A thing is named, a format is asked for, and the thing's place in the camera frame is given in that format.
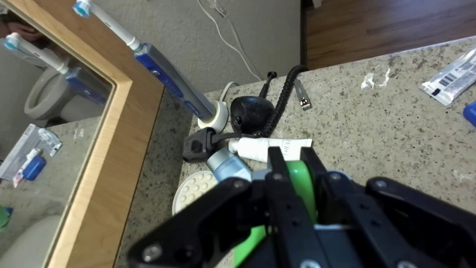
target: white wall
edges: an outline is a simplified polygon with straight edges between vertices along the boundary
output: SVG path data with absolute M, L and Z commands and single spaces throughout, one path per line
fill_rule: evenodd
M 42 70 L 0 45 L 0 160 L 4 160 L 28 124 L 44 126 L 26 116 L 24 106 Z
M 299 64 L 300 0 L 218 0 L 233 20 L 243 46 L 261 75 L 286 75 Z M 143 42 L 154 44 L 201 91 L 221 90 L 230 81 L 256 82 L 240 56 L 219 38 L 196 0 L 95 0 Z M 225 39 L 233 35 L 218 14 Z

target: wooden floor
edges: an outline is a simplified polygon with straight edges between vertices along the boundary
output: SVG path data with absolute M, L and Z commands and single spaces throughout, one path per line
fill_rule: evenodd
M 476 35 L 476 0 L 324 0 L 307 12 L 318 69 Z

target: bathroom counter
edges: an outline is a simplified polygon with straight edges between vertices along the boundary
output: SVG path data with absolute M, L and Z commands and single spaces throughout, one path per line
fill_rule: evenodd
M 50 157 L 42 154 L 46 166 L 34 181 L 22 181 L 17 188 L 12 182 L 0 183 L 0 205 L 13 207 L 13 214 L 0 232 L 0 252 L 33 223 L 51 215 L 63 214 L 82 166 L 93 144 L 100 117 L 47 128 L 63 143 Z
M 448 107 L 418 88 L 474 45 L 473 37 L 302 73 L 313 108 L 303 111 L 293 91 L 272 137 L 312 138 L 327 169 L 342 170 L 362 185 L 383 175 L 476 213 L 476 131 L 462 116 L 476 100 L 476 86 Z M 388 69 L 387 84 L 378 86 Z M 375 87 L 361 89 L 370 72 Z M 273 104 L 284 81 L 271 83 Z M 262 85 L 232 88 L 225 101 L 258 95 Z M 207 97 L 217 100 L 220 94 Z M 192 123 L 191 134 L 198 130 Z M 230 124 L 225 132 L 232 132 Z M 266 167 L 244 161 L 254 171 Z M 205 163 L 184 163 L 179 184 L 200 170 L 208 170 Z

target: toothbrush head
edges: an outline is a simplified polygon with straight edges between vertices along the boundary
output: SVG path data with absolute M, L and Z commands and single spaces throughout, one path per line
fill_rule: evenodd
M 87 0 L 78 0 L 73 6 L 73 10 L 83 18 L 89 18 L 91 4 Z
M 9 50 L 18 50 L 18 46 L 20 46 L 20 40 L 21 36 L 14 32 L 5 37 L 3 45 Z

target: green object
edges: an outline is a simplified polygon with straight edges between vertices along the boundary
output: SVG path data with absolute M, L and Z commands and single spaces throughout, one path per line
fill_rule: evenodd
M 316 202 L 314 188 L 312 186 L 311 174 L 307 166 L 302 161 L 287 161 L 286 166 L 289 171 L 289 178 L 293 185 L 294 191 L 300 196 L 312 223 L 317 222 Z M 264 226 L 258 226 L 251 229 L 249 237 L 241 244 L 234 248 L 234 265 L 239 267 L 243 261 L 250 255 L 255 247 L 266 237 Z
M 10 220 L 10 212 L 0 206 L 0 230 L 2 230 Z

